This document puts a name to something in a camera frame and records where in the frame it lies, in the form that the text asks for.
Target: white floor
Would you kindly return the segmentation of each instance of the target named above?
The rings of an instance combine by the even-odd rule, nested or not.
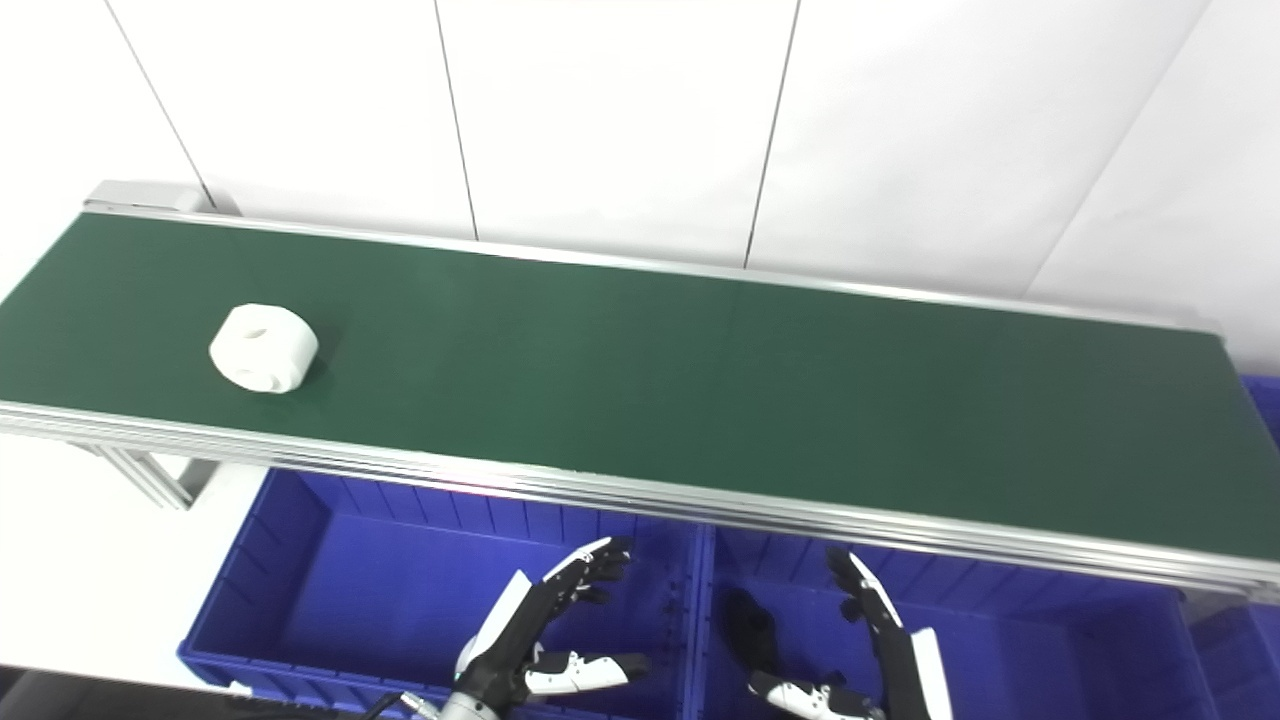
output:
[[[165,511],[86,451],[0,436],[0,664],[210,689],[178,643],[264,474],[221,465]]]

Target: green conveyor belt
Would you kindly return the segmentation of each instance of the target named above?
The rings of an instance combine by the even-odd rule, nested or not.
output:
[[[243,302],[316,329],[298,391],[214,370]],[[0,306],[0,400],[1280,560],[1199,332],[84,214]]]

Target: white cylindrical part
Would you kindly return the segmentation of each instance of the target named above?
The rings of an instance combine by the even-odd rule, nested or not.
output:
[[[320,343],[306,320],[275,305],[233,307],[209,345],[214,366],[253,392],[289,392],[302,384]]]

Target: robotic hand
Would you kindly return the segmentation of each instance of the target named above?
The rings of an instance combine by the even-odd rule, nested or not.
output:
[[[548,623],[572,603],[609,600],[608,592],[593,584],[621,579],[631,561],[630,548],[631,538],[600,538],[575,550],[536,584],[516,571],[458,657],[453,692],[439,719],[502,720],[531,696],[608,688],[645,675],[649,660],[644,655],[543,652],[538,643]],[[435,715],[420,698],[402,701],[419,715]]]
[[[951,697],[933,629],[909,634],[879,579],[852,552],[828,547],[827,566],[836,584],[850,594],[840,606],[841,615],[850,623],[867,619],[884,683],[884,707],[854,691],[788,682],[763,670],[751,674],[750,691],[805,720],[951,720]]]

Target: blue crate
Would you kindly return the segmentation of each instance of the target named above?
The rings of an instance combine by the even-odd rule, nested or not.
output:
[[[357,712],[388,691],[439,701],[512,573],[536,579],[608,534],[635,537],[612,602],[573,607],[543,643],[645,652],[653,671],[522,714],[669,720],[690,692],[707,529],[394,483],[271,470],[179,656],[261,697]]]
[[[1244,388],[1249,391],[1253,405],[1257,406],[1262,421],[1271,430],[1271,437],[1280,446],[1280,378],[1263,375],[1243,375]]]
[[[1280,717],[1280,607],[1231,607],[1197,623],[1192,637],[1225,720]]]
[[[845,597],[818,539],[717,532],[704,591],[703,720],[774,720],[745,692],[746,671],[719,632],[717,598],[745,588],[777,623],[781,670],[879,693],[867,629],[841,619]],[[932,626],[957,720],[1215,720],[1198,659],[1170,588],[955,557],[854,547],[909,630]]]
[[[544,642],[646,652],[654,671],[517,717],[774,720],[721,635],[717,601],[730,587],[777,616],[786,674],[840,670],[851,688],[878,691],[865,629],[840,619],[826,541],[287,470],[268,475],[179,656],[206,682],[260,697],[365,711],[407,689],[440,702],[511,574],[536,575],[607,534],[636,537],[613,602],[575,607]],[[959,720],[1217,717],[1176,591],[854,550],[909,629],[937,630]]]

